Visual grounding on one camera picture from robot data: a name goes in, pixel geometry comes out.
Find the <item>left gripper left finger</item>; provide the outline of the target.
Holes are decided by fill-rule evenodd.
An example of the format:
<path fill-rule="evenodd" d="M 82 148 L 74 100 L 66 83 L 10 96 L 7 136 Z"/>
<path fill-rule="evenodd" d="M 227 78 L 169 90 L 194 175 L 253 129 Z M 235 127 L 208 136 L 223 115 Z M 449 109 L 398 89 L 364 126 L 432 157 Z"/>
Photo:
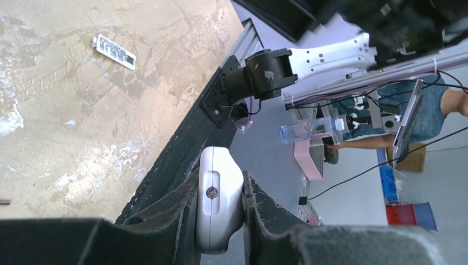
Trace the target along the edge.
<path fill-rule="evenodd" d="M 198 264 L 198 171 L 122 225 L 104 219 L 1 221 L 2 264 Z"/>

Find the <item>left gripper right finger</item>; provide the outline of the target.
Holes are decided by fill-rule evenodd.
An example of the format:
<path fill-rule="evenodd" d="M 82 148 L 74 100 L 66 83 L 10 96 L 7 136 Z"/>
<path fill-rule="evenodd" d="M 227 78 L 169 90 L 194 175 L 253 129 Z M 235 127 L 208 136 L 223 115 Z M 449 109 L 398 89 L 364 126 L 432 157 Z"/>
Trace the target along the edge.
<path fill-rule="evenodd" d="M 244 176 L 246 264 L 445 264 L 431 234 L 416 226 L 312 226 Z"/>

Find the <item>white battery cover with label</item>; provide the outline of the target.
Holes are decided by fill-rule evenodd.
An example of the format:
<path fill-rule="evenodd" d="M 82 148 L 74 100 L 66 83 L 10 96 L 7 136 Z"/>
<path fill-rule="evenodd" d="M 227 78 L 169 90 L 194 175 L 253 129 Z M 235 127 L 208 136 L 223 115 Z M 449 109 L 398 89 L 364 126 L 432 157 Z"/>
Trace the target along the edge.
<path fill-rule="evenodd" d="M 134 71 L 136 66 L 136 55 L 116 44 L 102 34 L 92 37 L 91 47 L 105 57 L 119 63 L 120 65 Z"/>

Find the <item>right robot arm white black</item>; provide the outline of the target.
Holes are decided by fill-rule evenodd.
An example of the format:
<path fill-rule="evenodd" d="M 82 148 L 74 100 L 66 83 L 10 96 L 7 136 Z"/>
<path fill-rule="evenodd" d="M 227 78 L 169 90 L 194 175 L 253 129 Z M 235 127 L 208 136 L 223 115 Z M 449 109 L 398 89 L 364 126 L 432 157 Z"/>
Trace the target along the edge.
<path fill-rule="evenodd" d="M 467 38 L 466 1 L 239 1 L 293 43 L 335 15 L 360 29 L 348 40 L 314 48 L 263 50 L 246 59 L 246 87 L 269 99 L 310 76 L 353 68 L 349 79 L 321 86 L 294 103 L 343 96 L 465 63 L 438 52 Z"/>

